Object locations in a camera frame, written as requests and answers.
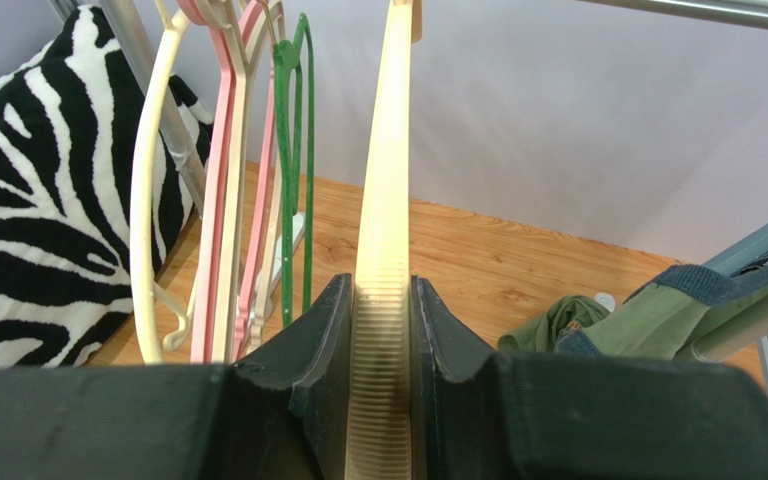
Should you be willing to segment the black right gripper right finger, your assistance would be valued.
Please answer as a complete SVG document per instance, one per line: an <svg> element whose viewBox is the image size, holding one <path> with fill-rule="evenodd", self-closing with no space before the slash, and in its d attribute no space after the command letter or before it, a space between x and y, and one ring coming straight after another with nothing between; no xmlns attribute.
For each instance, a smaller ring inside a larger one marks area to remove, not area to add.
<svg viewBox="0 0 768 480"><path fill-rule="evenodd" d="M768 398L728 365L500 352L410 283L416 479L768 479Z"/></svg>

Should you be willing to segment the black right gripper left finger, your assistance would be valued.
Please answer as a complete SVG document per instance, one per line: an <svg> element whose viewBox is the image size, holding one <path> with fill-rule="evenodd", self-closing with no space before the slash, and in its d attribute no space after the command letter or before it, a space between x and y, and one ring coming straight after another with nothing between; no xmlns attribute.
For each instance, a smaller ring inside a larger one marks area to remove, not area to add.
<svg viewBox="0 0 768 480"><path fill-rule="evenodd" d="M0 479L340 479L352 279L232 365L0 370Z"/></svg>

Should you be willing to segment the wooden hanger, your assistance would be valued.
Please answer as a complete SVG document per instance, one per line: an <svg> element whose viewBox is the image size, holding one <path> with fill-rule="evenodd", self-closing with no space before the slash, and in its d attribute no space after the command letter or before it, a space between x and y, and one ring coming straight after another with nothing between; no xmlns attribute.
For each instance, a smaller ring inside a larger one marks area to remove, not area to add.
<svg viewBox="0 0 768 480"><path fill-rule="evenodd" d="M422 4L387 12L361 210L351 316L345 478L409 479L411 47Z"/></svg>

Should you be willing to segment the cream white hanger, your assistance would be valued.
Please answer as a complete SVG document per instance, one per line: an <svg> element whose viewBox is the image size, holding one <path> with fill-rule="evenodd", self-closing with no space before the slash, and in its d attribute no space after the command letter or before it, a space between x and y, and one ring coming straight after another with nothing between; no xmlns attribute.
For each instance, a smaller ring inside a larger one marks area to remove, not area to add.
<svg viewBox="0 0 768 480"><path fill-rule="evenodd" d="M133 151L132 197L130 202L130 274L134 305L135 329L143 361L164 362L164 353L178 348L191 331L191 314L162 287L153 269L153 171L160 138L168 142L175 173L193 197L195 209L203 209L205 195L204 167L195 154L194 143L169 93L169 80L183 35L190 24L182 11L171 14L164 1L155 3L163 33L157 50L148 49L153 60L144 65L150 69L144 106L139 119ZM178 327L161 339L156 326L155 303L165 304L177 317Z"/></svg>

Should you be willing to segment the olive green tank top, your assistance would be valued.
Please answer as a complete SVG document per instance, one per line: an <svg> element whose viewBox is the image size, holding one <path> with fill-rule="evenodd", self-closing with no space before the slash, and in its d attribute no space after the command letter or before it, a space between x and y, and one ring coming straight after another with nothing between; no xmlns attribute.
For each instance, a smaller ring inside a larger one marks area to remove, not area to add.
<svg viewBox="0 0 768 480"><path fill-rule="evenodd" d="M615 310L568 295L497 341L502 351L674 359L768 297L768 252L733 276L673 265Z"/></svg>

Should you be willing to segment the green hanger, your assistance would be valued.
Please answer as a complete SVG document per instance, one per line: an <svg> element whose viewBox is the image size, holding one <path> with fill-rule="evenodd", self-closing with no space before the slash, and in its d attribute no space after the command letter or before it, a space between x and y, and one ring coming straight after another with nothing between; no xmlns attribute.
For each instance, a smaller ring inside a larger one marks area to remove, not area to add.
<svg viewBox="0 0 768 480"><path fill-rule="evenodd" d="M316 75L312 31L302 13L290 39L280 38L281 19L272 9L276 1L262 3L272 44L274 106L278 165L275 169L277 193L277 235L272 242L279 260L281 326L291 325L293 314L294 225L300 202L303 212L302 308L312 303L313 209L315 192Z"/></svg>

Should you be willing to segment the blue grey hanger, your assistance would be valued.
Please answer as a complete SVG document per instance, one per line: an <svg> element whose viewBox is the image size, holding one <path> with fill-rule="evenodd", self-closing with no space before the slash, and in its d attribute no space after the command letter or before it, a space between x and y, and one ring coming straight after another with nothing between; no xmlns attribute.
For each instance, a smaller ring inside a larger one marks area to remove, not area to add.
<svg viewBox="0 0 768 480"><path fill-rule="evenodd" d="M735 276L768 254L768 223L703 264L722 275Z"/></svg>

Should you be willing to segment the zebra striped pillow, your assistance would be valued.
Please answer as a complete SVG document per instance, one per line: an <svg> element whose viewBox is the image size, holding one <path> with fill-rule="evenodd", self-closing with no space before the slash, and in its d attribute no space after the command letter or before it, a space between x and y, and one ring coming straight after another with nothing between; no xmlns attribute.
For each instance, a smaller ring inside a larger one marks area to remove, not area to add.
<svg viewBox="0 0 768 480"><path fill-rule="evenodd" d="M0 369L83 364L131 316L143 102L94 5L0 77Z"/></svg>

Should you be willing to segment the white metal clothes rack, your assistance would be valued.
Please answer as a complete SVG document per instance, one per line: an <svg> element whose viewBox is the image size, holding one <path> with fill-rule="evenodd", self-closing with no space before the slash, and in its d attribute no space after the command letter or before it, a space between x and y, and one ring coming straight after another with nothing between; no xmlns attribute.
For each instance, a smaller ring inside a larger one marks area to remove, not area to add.
<svg viewBox="0 0 768 480"><path fill-rule="evenodd" d="M270 274L273 255L292 265L291 215L297 206L299 152L292 138L311 135L311 120L287 125L288 82L299 54L312 48L306 20L294 40L283 32L279 1L183 1L174 14L158 2L164 33L149 79L136 133L130 201L130 278L141 356L160 364L184 343L195 363L230 362L261 342L264 320L251 301L253 277ZM408 166L411 46L423 34L418 1L388 5L370 136L359 253L351 310L353 351L363 360L394 362L409 350ZM166 93L179 45L191 24L206 26L222 71L219 110L206 163L190 153L175 165L201 214L202 256L187 305L154 279L153 169L163 128ZM244 169L251 94L260 54L270 49L273 80L268 143L280 147L270 209L256 214L250 259L241 263ZM707 362L732 355L768 334L768 225L705 266L669 268L599 322L561 329L533 326L534 349Z"/></svg>

